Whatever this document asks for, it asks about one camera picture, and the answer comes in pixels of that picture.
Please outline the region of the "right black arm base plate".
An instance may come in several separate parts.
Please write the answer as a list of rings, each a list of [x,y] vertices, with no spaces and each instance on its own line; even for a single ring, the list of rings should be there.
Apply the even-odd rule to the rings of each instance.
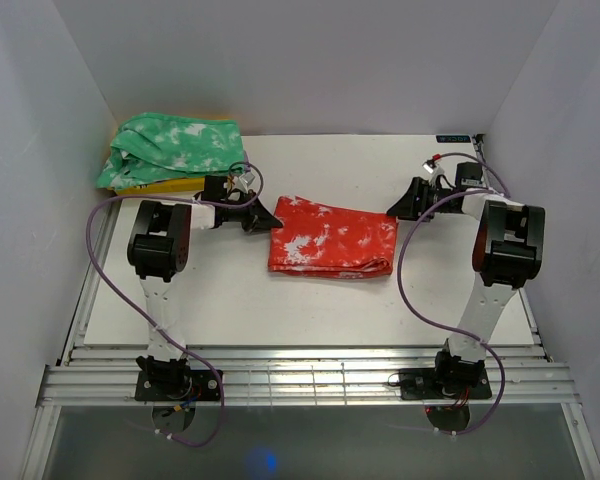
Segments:
[[[404,368],[398,371],[398,386],[403,400],[488,400],[492,390],[485,373],[476,386],[466,382],[444,383],[433,368]]]

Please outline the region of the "red tie-dye trousers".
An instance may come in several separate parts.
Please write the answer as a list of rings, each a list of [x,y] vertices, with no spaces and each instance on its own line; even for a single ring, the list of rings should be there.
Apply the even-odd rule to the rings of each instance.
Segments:
[[[398,223],[384,213],[281,196],[271,231],[268,270],[287,275],[366,279],[393,272]]]

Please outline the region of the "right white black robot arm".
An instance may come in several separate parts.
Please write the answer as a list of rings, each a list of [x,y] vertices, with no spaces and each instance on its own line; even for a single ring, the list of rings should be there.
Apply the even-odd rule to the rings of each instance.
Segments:
[[[546,211],[511,200],[485,184],[487,166],[466,155],[448,181],[441,155],[423,164],[427,177],[412,179],[407,192],[388,209],[389,216],[414,226],[437,213],[464,214],[478,220],[471,264],[474,284],[460,321],[430,368],[406,368],[397,386],[406,400],[488,399],[487,345],[508,303],[540,272]]]

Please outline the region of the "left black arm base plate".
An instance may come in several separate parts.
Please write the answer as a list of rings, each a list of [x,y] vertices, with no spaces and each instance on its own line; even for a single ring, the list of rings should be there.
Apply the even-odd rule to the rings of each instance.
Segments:
[[[133,399],[140,402],[219,401],[219,381],[209,370],[186,370],[175,380],[141,371]]]

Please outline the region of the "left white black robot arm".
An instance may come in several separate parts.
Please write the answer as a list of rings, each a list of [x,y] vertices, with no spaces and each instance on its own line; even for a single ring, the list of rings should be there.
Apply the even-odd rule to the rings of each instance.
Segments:
[[[251,189],[251,171],[231,176],[207,176],[194,197],[199,204],[143,200],[131,230],[127,260],[142,287],[149,327],[148,353],[137,363],[150,387],[170,399],[193,389],[183,352],[184,343],[176,302],[171,295],[176,276],[189,259],[191,232],[238,223],[246,233],[269,232],[282,222],[271,214]]]

